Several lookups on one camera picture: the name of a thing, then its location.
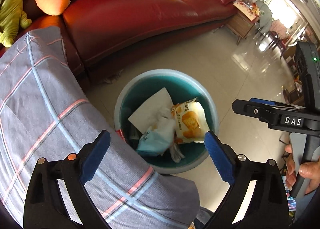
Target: trash can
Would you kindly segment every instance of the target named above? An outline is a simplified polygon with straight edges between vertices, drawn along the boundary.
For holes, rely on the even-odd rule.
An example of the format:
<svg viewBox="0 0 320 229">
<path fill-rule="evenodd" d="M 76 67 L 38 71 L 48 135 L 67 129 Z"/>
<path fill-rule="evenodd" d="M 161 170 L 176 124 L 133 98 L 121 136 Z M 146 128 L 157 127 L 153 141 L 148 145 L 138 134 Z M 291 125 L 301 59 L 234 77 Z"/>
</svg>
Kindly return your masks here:
<svg viewBox="0 0 320 229">
<path fill-rule="evenodd" d="M 128 118 L 148 98 L 165 87 L 173 104 L 198 97 L 204 108 L 209 128 L 218 134 L 219 120 L 216 106 L 207 90 L 192 77 L 175 70 L 157 69 L 145 72 L 132 79 L 121 91 L 115 107 L 115 128 L 121 130 L 126 141 L 129 141 L 131 123 Z M 208 156 L 203 143 L 180 144 L 185 155 L 179 163 L 175 163 L 166 151 L 163 156 L 148 157 L 150 163 L 160 174 L 177 174 L 188 171 L 201 164 Z"/>
</svg>

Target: yellow food package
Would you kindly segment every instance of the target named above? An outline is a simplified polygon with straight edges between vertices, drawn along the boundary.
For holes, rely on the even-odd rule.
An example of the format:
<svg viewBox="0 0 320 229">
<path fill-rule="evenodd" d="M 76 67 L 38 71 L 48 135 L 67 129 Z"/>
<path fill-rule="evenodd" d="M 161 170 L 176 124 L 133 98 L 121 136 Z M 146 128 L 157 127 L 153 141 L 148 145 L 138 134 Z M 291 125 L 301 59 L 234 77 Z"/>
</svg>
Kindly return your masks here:
<svg viewBox="0 0 320 229">
<path fill-rule="evenodd" d="M 174 105 L 171 114 L 176 120 L 177 144 L 204 141 L 204 135 L 209 131 L 209 127 L 204 109 L 197 98 Z"/>
</svg>

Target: red leather sofa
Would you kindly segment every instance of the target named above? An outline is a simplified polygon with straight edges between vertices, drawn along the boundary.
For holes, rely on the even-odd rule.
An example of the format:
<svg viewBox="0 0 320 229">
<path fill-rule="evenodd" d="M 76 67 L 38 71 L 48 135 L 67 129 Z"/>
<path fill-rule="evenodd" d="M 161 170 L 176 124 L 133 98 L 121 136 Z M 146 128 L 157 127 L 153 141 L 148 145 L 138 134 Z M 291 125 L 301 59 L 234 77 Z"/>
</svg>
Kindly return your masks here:
<svg viewBox="0 0 320 229">
<path fill-rule="evenodd" d="M 69 67 L 86 89 L 128 64 L 180 40 L 224 25 L 234 0 L 71 0 L 61 16 L 24 0 L 32 25 L 59 26 Z"/>
</svg>

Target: human hand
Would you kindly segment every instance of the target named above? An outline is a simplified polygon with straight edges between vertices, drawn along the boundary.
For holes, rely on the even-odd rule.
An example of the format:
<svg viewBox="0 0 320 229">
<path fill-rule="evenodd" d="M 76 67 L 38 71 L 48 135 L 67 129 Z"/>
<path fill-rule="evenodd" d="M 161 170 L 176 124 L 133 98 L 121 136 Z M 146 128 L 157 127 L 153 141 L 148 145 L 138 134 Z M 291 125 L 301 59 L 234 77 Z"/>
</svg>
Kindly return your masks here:
<svg viewBox="0 0 320 229">
<path fill-rule="evenodd" d="M 292 157 L 292 146 L 291 144 L 287 145 L 284 149 L 286 152 L 291 153 L 287 160 L 287 172 L 285 174 L 286 184 L 289 190 L 292 190 L 292 186 L 296 182 L 296 174 L 295 174 L 295 162 Z M 320 184 L 320 158 L 318 162 L 306 162 L 300 165 L 299 168 L 300 176 L 304 178 L 309 178 L 310 184 L 306 190 L 306 194 L 312 192 L 317 189 Z"/>
</svg>

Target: white paper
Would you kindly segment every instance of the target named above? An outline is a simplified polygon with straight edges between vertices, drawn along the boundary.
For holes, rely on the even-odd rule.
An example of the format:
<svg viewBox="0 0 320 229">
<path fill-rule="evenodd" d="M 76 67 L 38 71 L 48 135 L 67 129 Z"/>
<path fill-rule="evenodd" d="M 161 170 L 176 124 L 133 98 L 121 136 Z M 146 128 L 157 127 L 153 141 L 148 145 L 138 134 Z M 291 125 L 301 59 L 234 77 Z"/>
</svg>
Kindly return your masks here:
<svg viewBox="0 0 320 229">
<path fill-rule="evenodd" d="M 162 88 L 132 113 L 128 120 L 143 134 L 158 121 L 159 111 L 171 109 L 172 106 L 172 99 L 167 89 Z"/>
</svg>

